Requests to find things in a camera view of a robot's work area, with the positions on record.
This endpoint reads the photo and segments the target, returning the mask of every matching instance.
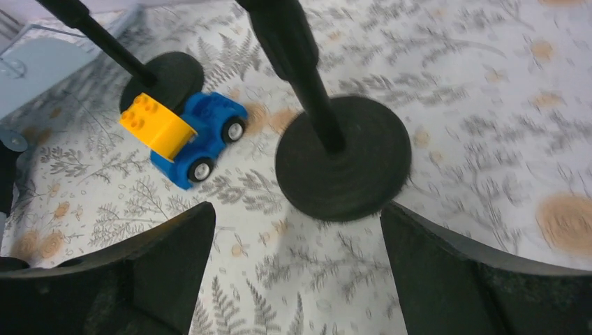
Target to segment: lego duplo car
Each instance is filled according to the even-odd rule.
[[[184,112],[174,112],[140,94],[121,115],[120,124],[150,149],[150,160],[185,190],[206,180],[216,159],[244,134],[246,110],[218,93],[196,93]]]

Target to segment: toy wheel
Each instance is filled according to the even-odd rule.
[[[222,140],[224,143],[234,143],[244,134],[245,123],[240,117],[231,117],[222,128]]]
[[[189,180],[199,183],[206,180],[214,169],[214,161],[210,158],[200,158],[191,164],[187,177]]]

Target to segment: black round base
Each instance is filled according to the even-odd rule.
[[[0,257],[0,273],[28,269],[29,263],[12,257]]]
[[[374,214],[402,189],[411,167],[403,122],[387,107],[359,96],[331,99],[346,149],[329,156],[309,117],[301,113],[276,153],[277,181],[302,213],[324,221],[352,221]]]
[[[132,77],[121,93],[120,112],[127,110],[136,96],[146,93],[179,115],[187,98],[203,88],[203,67],[197,59],[184,52],[161,54],[146,63],[146,67],[158,78],[158,82],[146,87]]]

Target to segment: fern pattern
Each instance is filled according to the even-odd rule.
[[[535,213],[557,193],[592,198],[592,160],[581,154],[592,145],[585,1],[299,1],[330,95],[371,97],[408,130],[413,171],[397,202],[494,248],[592,269],[581,257],[592,253],[592,229],[570,230],[553,208],[541,228]],[[108,28],[121,13],[94,17]],[[23,41],[39,37],[96,50],[49,31]],[[171,50],[193,55],[203,90],[247,107],[249,131],[207,181],[177,188],[119,124],[129,74],[99,55],[0,120],[30,146],[19,158],[2,256],[54,267],[207,201],[216,229],[192,335],[405,334],[379,215],[318,222],[277,182],[275,151],[302,106],[274,73],[249,14],[236,1],[146,8],[118,40],[144,63]],[[546,238],[554,225],[563,245]],[[41,257],[48,237],[55,254]]]
[[[272,310],[272,307],[267,303],[267,300],[261,296],[255,286],[247,281],[247,285],[251,289],[253,295],[253,302],[255,303],[255,326],[252,334],[256,335],[272,335],[281,331],[281,327],[275,323],[277,312]]]

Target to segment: black pole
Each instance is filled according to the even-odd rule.
[[[143,85],[151,87],[156,84],[156,76],[93,19],[90,10],[82,2],[78,0],[37,0],[37,2],[66,26],[80,30]]]
[[[318,46],[298,0],[237,0],[276,74],[290,83],[330,154],[345,148],[343,133],[317,71]]]

